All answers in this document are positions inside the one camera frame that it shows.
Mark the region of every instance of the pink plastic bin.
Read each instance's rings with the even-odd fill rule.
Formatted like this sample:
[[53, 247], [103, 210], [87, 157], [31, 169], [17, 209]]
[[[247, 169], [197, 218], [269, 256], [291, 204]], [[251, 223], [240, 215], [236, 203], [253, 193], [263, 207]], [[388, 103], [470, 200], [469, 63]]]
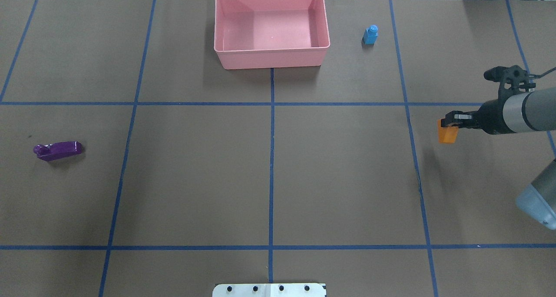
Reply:
[[320, 66], [328, 47], [324, 0], [216, 0], [224, 69]]

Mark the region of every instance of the blue tape line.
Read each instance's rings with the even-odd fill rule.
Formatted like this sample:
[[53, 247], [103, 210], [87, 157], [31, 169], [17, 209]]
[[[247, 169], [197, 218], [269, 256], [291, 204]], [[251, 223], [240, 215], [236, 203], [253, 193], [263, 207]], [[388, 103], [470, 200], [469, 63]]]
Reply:
[[278, 102], [276, 106], [403, 106], [398, 102]]
[[[0, 250], [106, 250], [108, 246], [88, 245], [0, 245]], [[530, 244], [439, 244], [431, 249], [511, 249], [556, 248], [553, 243]], [[273, 250], [414, 250], [428, 249], [427, 245], [273, 245]], [[218, 250], [268, 250], [268, 245], [113, 245], [111, 251], [218, 251]]]
[[508, 248], [556, 248], [556, 244], [448, 244], [432, 245], [433, 249], [508, 249]]
[[274, 281], [274, 68], [270, 68], [270, 176], [268, 181], [268, 282]]
[[552, 147], [552, 152], [554, 153], [554, 157], [556, 157], [556, 145], [554, 145], [554, 139], [552, 138], [552, 134], [550, 134], [550, 131], [547, 131], [546, 135], [548, 135], [548, 141], [550, 142], [550, 146]]
[[29, 30], [29, 26], [31, 24], [31, 20], [33, 19], [33, 14], [36, 9], [36, 4], [38, 4], [38, 0], [35, 0], [33, 3], [33, 7], [31, 8], [31, 12], [29, 14], [29, 18], [27, 19], [27, 23], [25, 24], [25, 28], [23, 29], [23, 33], [21, 34], [20, 43], [17, 45], [16, 53], [13, 56], [12, 64], [10, 65], [10, 70], [8, 71], [8, 75], [6, 75], [6, 81], [4, 81], [4, 86], [2, 87], [2, 92], [0, 93], [0, 102], [4, 99], [4, 95], [6, 94], [6, 89], [8, 89], [8, 84], [10, 83], [10, 78], [12, 77], [12, 72], [14, 67], [16, 67], [16, 61], [18, 56], [20, 55], [21, 46], [23, 45], [23, 41], [25, 40], [25, 36], [27, 35], [27, 31]]
[[415, 139], [413, 138], [413, 127], [411, 127], [411, 114], [409, 113], [409, 102], [407, 100], [407, 90], [405, 88], [404, 70], [401, 64], [400, 44], [397, 39], [396, 19], [394, 14], [394, 5], [392, 0], [388, 0], [390, 4], [390, 13], [392, 18], [392, 28], [394, 30], [394, 43], [396, 45], [397, 66], [400, 72], [401, 89], [404, 94], [405, 115], [407, 117], [407, 128], [409, 129], [409, 140], [411, 142], [411, 152], [413, 154], [413, 165], [417, 173], [417, 181], [419, 182], [419, 197], [421, 203], [421, 217], [423, 218], [423, 230], [425, 232], [425, 241], [427, 242], [427, 255], [429, 256], [430, 277], [433, 284], [433, 293], [438, 297], [437, 276], [434, 271], [433, 250], [430, 246], [429, 224], [427, 222], [427, 211], [425, 210], [425, 198], [423, 196], [423, 186], [421, 185], [421, 174], [419, 172], [419, 162], [417, 161], [417, 151], [415, 150]]
[[103, 267], [103, 276], [101, 277], [101, 285], [99, 288], [99, 297], [103, 297], [104, 288], [106, 284], [106, 275], [108, 273], [108, 266], [110, 262], [110, 252], [114, 240], [114, 231], [116, 228], [116, 220], [118, 217], [119, 201], [122, 196], [123, 176], [126, 172], [127, 156], [129, 153], [129, 142], [131, 140], [131, 133], [133, 132], [133, 124], [135, 123], [135, 114], [137, 113], [137, 100], [139, 99], [139, 92], [141, 91], [141, 81], [143, 79], [143, 70], [145, 69], [145, 60], [147, 58], [147, 49], [149, 48], [149, 37], [151, 35], [152, 19], [155, 14], [156, 0], [152, 0], [151, 14], [149, 16], [149, 26], [147, 26], [147, 35], [145, 36], [145, 47], [143, 48], [143, 57], [141, 58], [141, 67], [139, 69], [139, 78], [137, 79], [137, 89], [135, 91], [135, 101], [133, 102], [133, 110], [131, 111], [131, 119], [129, 121], [129, 129], [127, 131], [126, 149], [123, 153], [122, 170], [119, 174], [118, 191], [116, 194], [116, 202], [112, 216], [112, 223], [110, 224], [110, 233], [108, 239], [108, 246], [106, 249], [105, 263]]
[[481, 106], [483, 103], [443, 103], [443, 102], [409, 102], [407, 103], [410, 106]]
[[0, 245], [0, 250], [106, 250], [107, 246], [79, 245]]
[[138, 102], [139, 106], [270, 106], [267, 102]]
[[133, 102], [1, 102], [2, 105], [18, 105], [18, 106], [119, 106], [133, 105]]
[[427, 249], [427, 245], [275, 245], [274, 250], [387, 250]]
[[221, 246], [112, 246], [112, 250], [268, 250], [267, 245], [221, 245]]
[[506, 0], [506, 8], [508, 8], [508, 15], [510, 16], [510, 22], [512, 23], [512, 30], [514, 30], [514, 37], [516, 38], [516, 43], [518, 44], [518, 49], [520, 50], [520, 55], [522, 56], [523, 64], [525, 65], [525, 69], [527, 70], [527, 72], [529, 72], [529, 65], [527, 64], [527, 60], [525, 59], [525, 54], [523, 53], [523, 49], [521, 47], [520, 37], [518, 36], [516, 23], [514, 22], [514, 15], [512, 14], [512, 7], [510, 6], [510, 0]]
[[[410, 106], [481, 106], [482, 103], [411, 102]], [[135, 102], [0, 102], [0, 105], [119, 106]], [[271, 106], [268, 102], [137, 102], [138, 106]], [[274, 106], [405, 106], [403, 102], [276, 102]]]

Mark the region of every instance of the purple object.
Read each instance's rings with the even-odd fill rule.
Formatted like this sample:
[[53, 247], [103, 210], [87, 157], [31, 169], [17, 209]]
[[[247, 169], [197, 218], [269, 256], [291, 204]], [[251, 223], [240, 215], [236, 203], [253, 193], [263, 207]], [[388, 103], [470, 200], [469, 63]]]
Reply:
[[81, 143], [79, 142], [60, 142], [50, 145], [36, 145], [33, 148], [36, 158], [44, 161], [51, 161], [60, 158], [79, 155], [81, 153]]

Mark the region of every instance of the blue bottle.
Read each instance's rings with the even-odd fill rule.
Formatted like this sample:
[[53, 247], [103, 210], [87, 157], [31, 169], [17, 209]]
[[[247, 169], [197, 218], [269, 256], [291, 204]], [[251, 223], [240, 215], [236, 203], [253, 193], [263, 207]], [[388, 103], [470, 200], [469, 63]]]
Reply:
[[363, 34], [363, 42], [365, 44], [374, 44], [379, 36], [379, 28], [374, 24], [365, 30]]

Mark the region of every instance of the metal bracket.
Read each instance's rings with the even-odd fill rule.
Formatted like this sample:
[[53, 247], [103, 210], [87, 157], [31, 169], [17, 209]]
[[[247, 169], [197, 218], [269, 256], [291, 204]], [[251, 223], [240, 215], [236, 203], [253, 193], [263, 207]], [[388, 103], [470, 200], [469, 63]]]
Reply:
[[326, 285], [320, 283], [219, 284], [212, 297], [326, 297]]
[[473, 119], [472, 115], [461, 115], [461, 114], [455, 114], [453, 116], [455, 119], [460, 119], [460, 120], [469, 120], [469, 119]]

